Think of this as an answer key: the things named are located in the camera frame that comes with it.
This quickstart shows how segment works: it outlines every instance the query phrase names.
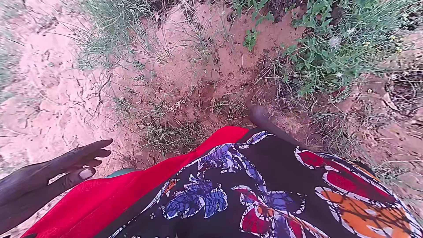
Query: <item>hand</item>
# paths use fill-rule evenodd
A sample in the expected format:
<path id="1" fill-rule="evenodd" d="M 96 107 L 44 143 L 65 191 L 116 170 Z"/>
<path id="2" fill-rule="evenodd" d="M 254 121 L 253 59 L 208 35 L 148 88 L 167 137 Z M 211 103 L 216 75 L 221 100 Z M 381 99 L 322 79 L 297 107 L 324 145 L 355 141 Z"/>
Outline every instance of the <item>hand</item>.
<path id="1" fill-rule="evenodd" d="M 107 157 L 102 149 L 113 142 L 96 141 L 75 148 L 43 163 L 25 166 L 0 180 L 0 234 L 30 218 L 36 211 L 66 190 L 92 177 L 102 163 L 96 157 Z M 68 173 L 56 181 L 49 180 Z"/>

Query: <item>orange flower print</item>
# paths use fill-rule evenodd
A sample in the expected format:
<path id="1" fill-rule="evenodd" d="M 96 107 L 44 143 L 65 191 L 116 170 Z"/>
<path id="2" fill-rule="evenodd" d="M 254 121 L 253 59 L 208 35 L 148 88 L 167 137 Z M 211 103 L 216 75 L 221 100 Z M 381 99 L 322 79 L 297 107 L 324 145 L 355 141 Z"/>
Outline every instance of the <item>orange flower print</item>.
<path id="1" fill-rule="evenodd" d="M 398 208 L 379 207 L 345 196 L 328 188 L 317 187 L 317 195 L 326 200 L 333 216 L 352 233 L 362 238 L 412 238 L 420 237 L 419 226 L 408 213 Z"/>

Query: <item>fingernail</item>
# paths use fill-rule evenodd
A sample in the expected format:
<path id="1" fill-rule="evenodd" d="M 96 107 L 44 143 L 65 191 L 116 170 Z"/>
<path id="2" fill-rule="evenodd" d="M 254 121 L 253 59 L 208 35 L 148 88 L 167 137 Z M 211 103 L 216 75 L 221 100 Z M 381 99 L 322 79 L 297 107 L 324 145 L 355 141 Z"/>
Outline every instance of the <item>fingernail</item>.
<path id="1" fill-rule="evenodd" d="M 88 179 L 89 177 L 93 176 L 94 173 L 91 171 L 91 169 L 84 169 L 79 173 L 79 176 L 82 179 Z"/>

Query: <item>blue flower print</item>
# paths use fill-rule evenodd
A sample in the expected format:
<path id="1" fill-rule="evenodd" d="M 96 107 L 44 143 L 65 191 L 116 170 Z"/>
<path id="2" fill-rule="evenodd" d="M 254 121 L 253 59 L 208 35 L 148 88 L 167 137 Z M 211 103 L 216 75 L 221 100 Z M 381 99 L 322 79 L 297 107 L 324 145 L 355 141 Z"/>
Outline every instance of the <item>blue flower print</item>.
<path id="1" fill-rule="evenodd" d="M 228 207 L 228 196 L 220 188 L 212 187 L 212 182 L 203 178 L 195 178 L 190 174 L 184 191 L 174 193 L 174 198 L 162 206 L 163 216 L 172 219 L 177 216 L 190 217 L 204 208 L 204 218 L 209 218 L 216 212 Z"/>

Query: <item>small white flower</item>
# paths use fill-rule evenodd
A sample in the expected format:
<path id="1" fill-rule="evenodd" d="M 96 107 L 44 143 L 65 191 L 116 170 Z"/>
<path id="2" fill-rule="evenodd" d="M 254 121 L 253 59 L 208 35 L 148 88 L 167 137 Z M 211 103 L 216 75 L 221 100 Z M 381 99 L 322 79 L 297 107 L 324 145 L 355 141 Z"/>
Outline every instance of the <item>small white flower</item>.
<path id="1" fill-rule="evenodd" d="M 348 29 L 346 31 L 349 35 L 352 35 L 355 32 L 355 28 Z"/>
<path id="2" fill-rule="evenodd" d="M 329 40 L 329 46 L 333 49 L 338 49 L 340 43 L 341 43 L 341 39 L 339 37 L 332 37 Z"/>

